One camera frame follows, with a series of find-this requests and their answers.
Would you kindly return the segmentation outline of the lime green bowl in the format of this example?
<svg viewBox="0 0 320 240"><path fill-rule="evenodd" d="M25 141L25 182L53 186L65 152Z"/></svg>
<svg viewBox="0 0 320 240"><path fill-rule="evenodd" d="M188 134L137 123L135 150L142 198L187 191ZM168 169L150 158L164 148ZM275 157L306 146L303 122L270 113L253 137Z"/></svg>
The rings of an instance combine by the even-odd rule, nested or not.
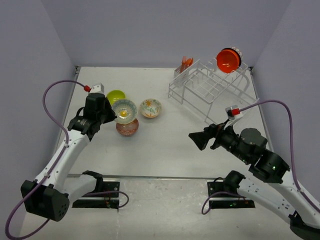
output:
<svg viewBox="0 0 320 240"><path fill-rule="evenodd" d="M126 94L118 89L110 91L107 95L106 98L108 99L109 103L113 105L116 101L122 100L126 98Z"/></svg>

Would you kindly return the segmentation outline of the blue yellow sun bowl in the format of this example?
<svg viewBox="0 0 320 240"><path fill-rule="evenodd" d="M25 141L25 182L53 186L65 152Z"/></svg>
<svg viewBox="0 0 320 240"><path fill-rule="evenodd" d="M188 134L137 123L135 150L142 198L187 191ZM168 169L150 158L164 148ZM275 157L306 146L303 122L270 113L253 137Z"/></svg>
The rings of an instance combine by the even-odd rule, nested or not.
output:
<svg viewBox="0 0 320 240"><path fill-rule="evenodd" d="M126 125L133 122L138 114L136 104L129 99L119 99L112 105L112 110L115 112L118 124Z"/></svg>

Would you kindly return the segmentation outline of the red patterned glass bowl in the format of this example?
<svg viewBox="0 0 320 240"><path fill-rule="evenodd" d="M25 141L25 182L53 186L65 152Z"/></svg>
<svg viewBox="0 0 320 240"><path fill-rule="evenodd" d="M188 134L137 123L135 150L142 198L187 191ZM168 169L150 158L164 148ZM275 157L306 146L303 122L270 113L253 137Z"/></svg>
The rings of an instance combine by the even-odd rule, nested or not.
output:
<svg viewBox="0 0 320 240"><path fill-rule="evenodd" d="M116 130L117 132L125 137L129 137L134 135L139 129L139 121L138 119L134 119L132 122L128 124L116 124Z"/></svg>

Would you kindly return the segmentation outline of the orange bowl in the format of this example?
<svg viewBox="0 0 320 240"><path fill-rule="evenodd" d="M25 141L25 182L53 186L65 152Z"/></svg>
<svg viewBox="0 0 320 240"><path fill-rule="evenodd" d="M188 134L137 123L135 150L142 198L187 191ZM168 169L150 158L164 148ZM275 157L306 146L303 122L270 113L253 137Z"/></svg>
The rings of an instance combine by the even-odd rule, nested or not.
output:
<svg viewBox="0 0 320 240"><path fill-rule="evenodd" d="M221 50L216 56L217 67L224 73L229 74L237 70L240 64L240 57L238 53L231 49L226 48Z"/></svg>

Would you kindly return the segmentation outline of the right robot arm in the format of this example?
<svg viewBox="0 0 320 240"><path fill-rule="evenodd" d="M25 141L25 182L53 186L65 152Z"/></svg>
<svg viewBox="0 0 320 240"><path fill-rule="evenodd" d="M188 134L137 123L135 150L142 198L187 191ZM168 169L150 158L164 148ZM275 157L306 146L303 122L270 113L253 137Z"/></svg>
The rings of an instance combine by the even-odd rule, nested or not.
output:
<svg viewBox="0 0 320 240"><path fill-rule="evenodd" d="M314 199L307 201L307 194L298 188L293 170L276 153L266 148L267 139L255 128L246 128L240 134L226 123L211 124L200 132L190 133L189 138L202 151L209 140L214 139L211 150L219 147L249 166L249 172L275 189L275 195L269 190L253 183L238 171L232 170L217 189L206 199L209 202L215 196L230 196L238 199L250 199L285 221L290 230L303 240L320 238L320 214L315 206L320 203Z"/></svg>

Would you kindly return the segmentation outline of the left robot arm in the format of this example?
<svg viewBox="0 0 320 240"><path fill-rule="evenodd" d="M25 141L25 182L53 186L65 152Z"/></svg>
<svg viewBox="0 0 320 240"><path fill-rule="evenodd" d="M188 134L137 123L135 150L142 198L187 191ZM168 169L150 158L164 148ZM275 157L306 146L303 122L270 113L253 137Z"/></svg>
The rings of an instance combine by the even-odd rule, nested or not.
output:
<svg viewBox="0 0 320 240"><path fill-rule="evenodd" d="M73 183L65 181L101 125L114 121L116 114L102 93L89 93L78 112L83 114L76 114L70 121L64 140L47 166L33 181L25 180L20 188L28 213L59 222L82 196L97 197L103 193L103 177L97 172L86 170Z"/></svg>

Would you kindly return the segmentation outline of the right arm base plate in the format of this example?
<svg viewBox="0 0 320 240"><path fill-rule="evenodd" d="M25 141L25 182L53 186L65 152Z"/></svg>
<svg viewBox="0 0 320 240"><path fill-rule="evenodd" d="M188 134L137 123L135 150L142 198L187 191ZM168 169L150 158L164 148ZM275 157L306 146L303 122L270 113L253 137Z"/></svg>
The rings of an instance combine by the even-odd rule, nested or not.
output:
<svg viewBox="0 0 320 240"><path fill-rule="evenodd" d="M229 190L224 187L223 181L207 182L208 196L218 192L230 192L236 194L234 190ZM255 202L248 198L235 197L227 194L217 194L209 200L211 209L254 209Z"/></svg>

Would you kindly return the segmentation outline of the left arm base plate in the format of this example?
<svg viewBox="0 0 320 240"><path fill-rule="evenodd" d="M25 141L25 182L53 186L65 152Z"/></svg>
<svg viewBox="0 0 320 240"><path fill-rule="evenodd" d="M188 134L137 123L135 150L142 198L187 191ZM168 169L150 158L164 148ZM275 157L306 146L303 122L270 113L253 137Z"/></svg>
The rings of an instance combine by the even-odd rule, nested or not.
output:
<svg viewBox="0 0 320 240"><path fill-rule="evenodd" d="M118 191L119 181L104 181L103 192ZM76 209L118 209L120 205L119 193L109 193L92 197L82 197L75 201L72 208Z"/></svg>

